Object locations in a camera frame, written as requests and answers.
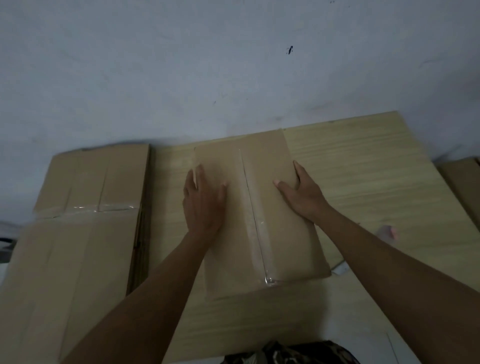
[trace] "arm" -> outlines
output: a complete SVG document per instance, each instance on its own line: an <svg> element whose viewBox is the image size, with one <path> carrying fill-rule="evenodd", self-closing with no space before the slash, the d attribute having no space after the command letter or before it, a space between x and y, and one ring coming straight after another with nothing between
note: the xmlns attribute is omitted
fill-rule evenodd
<svg viewBox="0 0 480 364"><path fill-rule="evenodd" d="M382 242L334 210L294 162L297 190L274 181L290 206L334 242L370 296L423 363L480 357L480 293Z"/></svg>
<svg viewBox="0 0 480 364"><path fill-rule="evenodd" d="M213 190L202 166L183 189L188 233L134 292L126 297L63 361L74 363L161 363L185 308L198 269L223 223L226 184Z"/></svg>

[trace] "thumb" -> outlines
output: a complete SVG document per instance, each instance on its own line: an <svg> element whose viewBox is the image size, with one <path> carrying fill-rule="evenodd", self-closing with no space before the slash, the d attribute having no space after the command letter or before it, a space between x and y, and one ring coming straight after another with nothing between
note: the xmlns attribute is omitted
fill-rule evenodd
<svg viewBox="0 0 480 364"><path fill-rule="evenodd" d="M296 191L283 181L274 180L273 184L278 188L282 195L285 196L287 201L291 202Z"/></svg>
<svg viewBox="0 0 480 364"><path fill-rule="evenodd" d="M224 182L220 185L220 188L218 189L218 202L222 205L225 204L225 200L227 199L227 185L228 184Z"/></svg>

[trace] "forearm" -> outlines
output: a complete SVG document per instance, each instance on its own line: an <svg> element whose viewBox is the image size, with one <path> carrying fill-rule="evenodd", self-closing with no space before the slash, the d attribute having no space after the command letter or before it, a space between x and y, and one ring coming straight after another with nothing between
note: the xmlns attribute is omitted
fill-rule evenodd
<svg viewBox="0 0 480 364"><path fill-rule="evenodd" d="M64 363L161 363L208 248L188 233L148 279L113 309Z"/></svg>
<svg viewBox="0 0 480 364"><path fill-rule="evenodd" d="M478 292L382 242L330 207L315 223L421 360L440 363L478 350L472 345L480 329Z"/></svg>

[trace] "light wood surface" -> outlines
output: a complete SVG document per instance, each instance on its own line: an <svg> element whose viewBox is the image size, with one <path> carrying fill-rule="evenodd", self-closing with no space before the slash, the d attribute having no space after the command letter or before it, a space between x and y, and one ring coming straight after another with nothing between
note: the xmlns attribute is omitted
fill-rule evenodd
<svg viewBox="0 0 480 364"><path fill-rule="evenodd" d="M292 157L335 208L370 231L393 225L398 249L480 289L480 233L398 113L284 132ZM187 231L182 187L195 145L157 149L150 269ZM317 231L328 263L340 262L333 243ZM256 349L272 339L291 344L388 329L352 272L206 302L201 270L165 363Z"/></svg>

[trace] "hand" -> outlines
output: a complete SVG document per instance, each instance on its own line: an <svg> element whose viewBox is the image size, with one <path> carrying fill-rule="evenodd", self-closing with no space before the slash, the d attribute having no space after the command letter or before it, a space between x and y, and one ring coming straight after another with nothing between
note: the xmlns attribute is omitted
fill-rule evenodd
<svg viewBox="0 0 480 364"><path fill-rule="evenodd" d="M188 231L211 242L225 218L227 184L223 183L218 189L213 189L206 180L202 165L196 168L195 173L197 185L193 181L193 170L187 173L183 187L183 213Z"/></svg>
<svg viewBox="0 0 480 364"><path fill-rule="evenodd" d="M283 181L275 180L273 183L295 212L318 224L320 213L329 208L330 205L325 200L320 187L308 175L305 168L297 161L293 161L293 165L300 179L300 186L297 190L294 190Z"/></svg>

